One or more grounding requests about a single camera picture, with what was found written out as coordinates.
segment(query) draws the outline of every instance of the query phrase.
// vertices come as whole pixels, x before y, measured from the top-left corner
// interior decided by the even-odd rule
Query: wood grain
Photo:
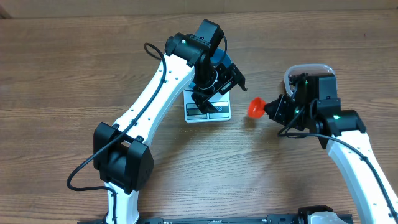
[[[177,32],[217,22],[248,92],[231,90],[231,121],[187,124],[179,97],[159,126],[155,170],[140,193],[143,217],[253,217],[329,205],[358,213],[316,139],[281,139],[281,128],[246,117],[257,96],[276,99],[284,71],[326,63],[343,108],[355,109],[398,192],[398,14],[390,11],[264,12],[0,21],[0,223],[76,223],[102,217],[106,192],[72,192],[69,173],[92,152],[99,122],[137,99]],[[74,185],[101,185],[89,165]]]
[[[396,9],[398,0],[0,0],[12,18]]]

